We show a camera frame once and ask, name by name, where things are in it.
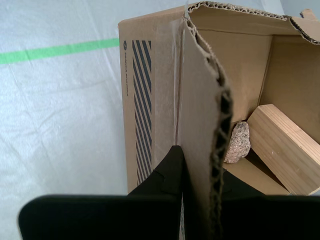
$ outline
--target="cardboard flap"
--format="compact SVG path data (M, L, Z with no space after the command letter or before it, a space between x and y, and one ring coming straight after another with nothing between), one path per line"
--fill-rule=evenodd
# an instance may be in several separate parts
M198 30L253 35L299 35L286 16L231 4L202 4L190 17Z
M260 105L274 104L320 144L320 46L274 36Z
M146 21L146 20L150 21L151 20L151 21L154 21L154 18L160 17L162 19L164 16L169 16L170 17L170 15L174 15L174 14L180 14L181 17L182 17L184 10L185 10L184 6L178 6L178 7L170 8L170 9L167 9L167 10L150 13L150 14L143 15L143 16L137 16L137 17L125 19L125 20L122 20L121 22L119 22L118 25L127 24L127 23L130 23L130 22L136 21L136 20L143 20L143 21Z
M183 50L181 82L180 139L190 178L188 191L183 192L185 230L188 236L208 239L210 209L210 154L214 132L217 131L220 109L217 103L221 90L215 81L201 48L187 26Z
M302 18L304 19L308 19L308 20L317 20L316 15L312 12L311 9L306 8L305 10L303 10L302 12L300 12L300 15Z
M318 20L310 20L306 18L293 16L291 18L291 21L293 26L297 28L299 31L301 31L301 34L307 40L314 40L316 42L311 42L314 44L320 44L320 22Z

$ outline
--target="wooden block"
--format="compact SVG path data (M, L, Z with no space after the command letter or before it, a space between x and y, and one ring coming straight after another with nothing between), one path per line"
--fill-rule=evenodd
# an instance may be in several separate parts
M251 148L295 195L320 188L320 145L273 104L258 106L248 119Z

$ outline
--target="black stripes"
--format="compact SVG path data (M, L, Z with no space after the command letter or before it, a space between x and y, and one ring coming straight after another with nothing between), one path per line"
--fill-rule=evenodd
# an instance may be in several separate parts
M151 41L133 40L135 147L138 184L152 172Z

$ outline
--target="green tape line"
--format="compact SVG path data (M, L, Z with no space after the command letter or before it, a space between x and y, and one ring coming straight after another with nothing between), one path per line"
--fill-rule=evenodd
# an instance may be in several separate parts
M0 53L0 64L12 64L119 46L119 38Z

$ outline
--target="pink granite rock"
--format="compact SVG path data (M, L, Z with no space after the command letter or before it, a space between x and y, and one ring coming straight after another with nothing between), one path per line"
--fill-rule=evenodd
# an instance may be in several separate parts
M249 136L248 123L242 121L235 125L232 131L229 148L225 155L225 163L235 164L241 158L244 158L248 155L251 147Z

